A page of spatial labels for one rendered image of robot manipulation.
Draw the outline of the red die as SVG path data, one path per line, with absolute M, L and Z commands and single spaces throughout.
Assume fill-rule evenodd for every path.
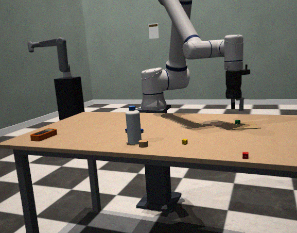
M 248 159 L 249 158 L 249 153 L 248 152 L 242 152 L 242 158 L 243 159 Z

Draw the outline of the yellow die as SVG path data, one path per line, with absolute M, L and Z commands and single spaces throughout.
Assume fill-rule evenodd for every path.
M 185 144 L 186 145 L 187 143 L 188 143 L 187 139 L 183 139 L 182 140 L 182 144 Z

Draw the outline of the short brown cylinder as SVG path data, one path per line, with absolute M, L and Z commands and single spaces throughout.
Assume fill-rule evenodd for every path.
M 139 147 L 147 147 L 148 140 L 139 140 Z

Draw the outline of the tan mat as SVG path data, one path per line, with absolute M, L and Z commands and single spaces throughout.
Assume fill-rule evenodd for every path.
M 226 124 L 229 126 L 231 130 L 237 130 L 237 129 L 260 129 L 256 123 L 253 121 L 245 121 L 240 122 L 240 124 L 235 124 L 235 122 L 226 122 Z

